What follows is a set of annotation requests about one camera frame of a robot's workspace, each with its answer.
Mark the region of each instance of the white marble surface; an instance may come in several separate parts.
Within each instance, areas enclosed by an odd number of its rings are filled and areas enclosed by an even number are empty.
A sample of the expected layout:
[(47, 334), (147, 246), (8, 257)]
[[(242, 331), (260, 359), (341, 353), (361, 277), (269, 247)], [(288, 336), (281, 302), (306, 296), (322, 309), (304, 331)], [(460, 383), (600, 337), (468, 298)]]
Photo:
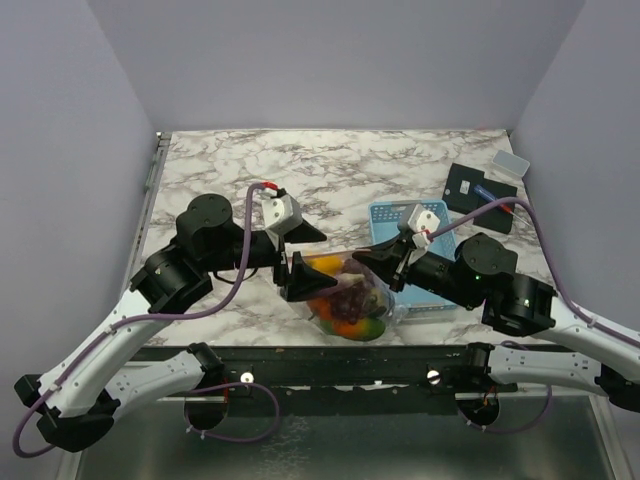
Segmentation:
[[(329, 237), (311, 251), (353, 249), (370, 244), (368, 206), (374, 201), (438, 199), (453, 162), (486, 170), (486, 176), (518, 187), (490, 171), (498, 150), (511, 151), (504, 131), (203, 131), (173, 135), (165, 171), (153, 209), (143, 259), (165, 246), (174, 222), (191, 199), (208, 192), (224, 194), (239, 222), (247, 186), (270, 180), (299, 201), (306, 218)], [(458, 240), (483, 229), (467, 224)], [(522, 273), (550, 282), (550, 273), (531, 227), (514, 222), (510, 235), (486, 231), (519, 254)], [(234, 272), (225, 272), (234, 278)], [(277, 295), (265, 271), (245, 282), (223, 312), (213, 317), (175, 322), (151, 345), (186, 345), (206, 341), (216, 345), (354, 345), (327, 336), (299, 318)], [(227, 285), (194, 305), (202, 310), (218, 302)], [(504, 340), (479, 323), (481, 309), (455, 310), (453, 321), (387, 329), (374, 345), (452, 344)]]

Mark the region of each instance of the blue plastic basket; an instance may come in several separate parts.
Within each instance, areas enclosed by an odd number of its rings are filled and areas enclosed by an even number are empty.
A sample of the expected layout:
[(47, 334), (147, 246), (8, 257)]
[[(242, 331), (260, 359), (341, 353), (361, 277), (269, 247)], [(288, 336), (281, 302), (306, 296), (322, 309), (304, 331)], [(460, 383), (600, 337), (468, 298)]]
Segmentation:
[[(440, 219), (440, 226), (451, 223), (447, 205), (442, 200), (401, 200), (396, 202), (375, 202), (369, 205), (369, 226), (373, 244), (387, 241), (398, 235), (398, 221), (408, 205), (421, 203)], [(453, 260), (456, 251), (456, 237), (447, 232), (439, 236), (429, 245), (429, 251)], [(413, 285), (408, 285), (400, 293), (396, 293), (397, 305), (408, 309), (407, 317), (426, 317), (434, 312), (453, 310), (456, 304), (439, 295), (427, 292)]]

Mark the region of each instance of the white bolt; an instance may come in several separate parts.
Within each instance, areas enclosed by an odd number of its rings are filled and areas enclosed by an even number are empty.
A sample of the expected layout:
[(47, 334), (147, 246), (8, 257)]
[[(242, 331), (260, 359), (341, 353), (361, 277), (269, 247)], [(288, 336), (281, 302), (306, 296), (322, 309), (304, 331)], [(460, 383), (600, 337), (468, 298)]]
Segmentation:
[(253, 374), (251, 372), (244, 372), (240, 376), (240, 381), (242, 383), (253, 383)]

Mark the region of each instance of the clear plastic bag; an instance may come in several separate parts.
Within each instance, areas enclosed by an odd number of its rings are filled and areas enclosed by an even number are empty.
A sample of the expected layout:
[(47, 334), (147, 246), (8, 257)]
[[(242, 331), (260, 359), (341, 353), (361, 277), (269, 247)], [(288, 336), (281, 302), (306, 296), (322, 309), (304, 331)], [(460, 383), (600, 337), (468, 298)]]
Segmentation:
[(371, 270), (351, 258), (351, 252), (303, 257), (319, 272), (338, 279), (328, 295), (290, 303), (296, 313), (313, 321), (323, 332), (349, 340), (370, 341), (380, 337), (396, 318), (395, 299)]

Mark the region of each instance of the wall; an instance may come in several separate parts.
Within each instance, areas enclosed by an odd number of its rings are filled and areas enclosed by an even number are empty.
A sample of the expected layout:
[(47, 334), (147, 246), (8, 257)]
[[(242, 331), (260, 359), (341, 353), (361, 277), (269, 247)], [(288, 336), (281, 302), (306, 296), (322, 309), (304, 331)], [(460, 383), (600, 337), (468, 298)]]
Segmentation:
[(158, 130), (513, 128), (584, 0), (88, 0)]
[[(83, 0), (3, 2), (0, 59), (0, 478), (46, 480), (59, 453), (11, 451), (13, 383), (116, 300), (155, 134)], [(42, 445), (34, 431), (25, 448)]]
[[(640, 329), (640, 3), (588, 0), (515, 129), (575, 300)], [(640, 477), (640, 415), (616, 413)]]

